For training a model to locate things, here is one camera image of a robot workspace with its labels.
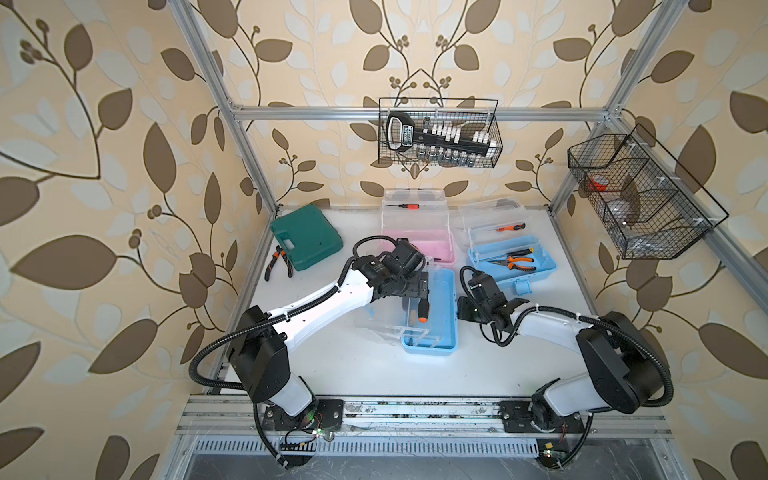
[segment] orange pliers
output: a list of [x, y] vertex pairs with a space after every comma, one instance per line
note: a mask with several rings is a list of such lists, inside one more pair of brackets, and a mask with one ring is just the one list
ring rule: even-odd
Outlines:
[[269, 282], [270, 281], [270, 274], [272, 273], [272, 269], [275, 266], [275, 263], [277, 263], [277, 258], [282, 257], [283, 260], [286, 262], [286, 266], [288, 267], [288, 277], [293, 276], [293, 266], [290, 264], [290, 260], [288, 260], [288, 256], [285, 253], [285, 250], [283, 250], [280, 245], [277, 246], [277, 252], [272, 254], [272, 260], [270, 260], [270, 264], [266, 266], [266, 270], [264, 271], [264, 281]]
[[534, 260], [530, 257], [507, 257], [505, 259], [501, 260], [491, 260], [490, 263], [493, 263], [495, 265], [502, 265], [506, 266], [510, 270], [516, 269], [516, 270], [522, 270], [524, 272], [535, 272], [536, 267], [535, 266], [522, 266], [518, 265], [517, 262], [533, 262]]

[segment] black wire basket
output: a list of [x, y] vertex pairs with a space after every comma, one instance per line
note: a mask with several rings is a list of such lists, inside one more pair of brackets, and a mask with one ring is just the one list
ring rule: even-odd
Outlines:
[[[504, 145], [497, 100], [379, 99], [379, 159], [401, 164], [493, 168]], [[454, 107], [441, 106], [453, 104]]]
[[677, 258], [728, 218], [641, 124], [629, 135], [604, 134], [569, 148], [568, 168], [624, 259]]

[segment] aluminum frame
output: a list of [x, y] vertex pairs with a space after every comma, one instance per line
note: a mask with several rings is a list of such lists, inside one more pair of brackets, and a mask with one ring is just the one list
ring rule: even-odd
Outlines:
[[270, 212], [270, 215], [275, 215], [277, 213], [275, 196], [270, 188], [269, 182], [266, 181], [264, 172], [261, 170], [256, 152], [248, 141], [248, 134], [245, 131], [245, 128], [243, 128], [243, 125], [232, 114], [232, 102], [227, 95], [227, 88], [224, 86], [214, 57], [208, 50], [205, 38], [200, 32], [190, 3], [187, 0], [170, 0], [168, 3], [170, 4], [170, 9], [174, 14], [174, 18], [176, 19], [176, 23], [178, 24], [182, 35], [184, 35], [184, 38], [187, 40], [187, 43], [192, 50], [192, 55], [197, 61], [197, 65], [200, 67], [200, 74], [203, 79], [205, 79], [210, 94], [214, 97], [216, 106], [218, 106], [219, 112], [221, 113], [221, 118], [224, 123], [227, 124], [227, 128], [229, 128], [229, 131], [232, 134], [235, 145], [243, 155], [243, 165], [246, 170], [248, 170], [248, 174], [253, 182], [256, 184], [256, 189], [263, 198], [263, 205], [266, 207], [267, 211]]

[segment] black pliers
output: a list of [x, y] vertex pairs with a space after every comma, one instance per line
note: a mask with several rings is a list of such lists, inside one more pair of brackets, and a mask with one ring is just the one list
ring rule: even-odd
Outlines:
[[293, 276], [293, 267], [290, 264], [290, 260], [288, 260], [288, 256], [285, 253], [285, 250], [283, 250], [280, 245], [277, 246], [277, 252], [272, 254], [272, 260], [270, 260], [270, 264], [266, 266], [266, 270], [264, 271], [264, 281], [269, 282], [270, 281], [270, 274], [272, 273], [272, 269], [275, 266], [275, 263], [277, 263], [277, 257], [282, 257], [283, 260], [286, 262], [286, 266], [288, 267], [288, 277]]

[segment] blue plastic box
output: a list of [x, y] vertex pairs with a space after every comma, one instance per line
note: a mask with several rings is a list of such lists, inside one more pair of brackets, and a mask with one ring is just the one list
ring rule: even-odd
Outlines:
[[[524, 272], [517, 269], [509, 269], [503, 265], [490, 263], [489, 260], [499, 260], [505, 257], [505, 254], [526, 247], [533, 247], [533, 253], [526, 255], [534, 260], [533, 263], [520, 263], [524, 266], [535, 266], [535, 272]], [[470, 248], [467, 252], [472, 266], [478, 270], [486, 272], [496, 280], [499, 289], [514, 289], [517, 295], [527, 295], [533, 290], [531, 283], [545, 280], [558, 269], [549, 252], [541, 246], [538, 238], [533, 235], [512, 238], [501, 242], [487, 243]]]
[[427, 327], [429, 334], [422, 339], [404, 336], [402, 345], [406, 352], [434, 356], [454, 353], [458, 348], [458, 317], [453, 270], [436, 267], [429, 271], [429, 317], [426, 323], [420, 323], [415, 314], [418, 305], [419, 299], [409, 299], [406, 325]]

